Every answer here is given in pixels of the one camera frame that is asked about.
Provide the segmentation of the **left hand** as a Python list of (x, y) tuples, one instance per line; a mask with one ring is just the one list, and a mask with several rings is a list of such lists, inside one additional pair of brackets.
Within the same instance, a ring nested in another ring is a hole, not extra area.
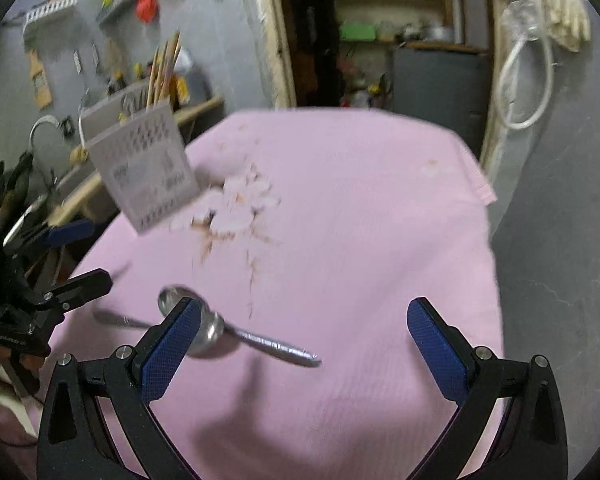
[(40, 369), (45, 359), (30, 354), (18, 354), (12, 359), (12, 350), (0, 346), (0, 381), (37, 392), (40, 388)]

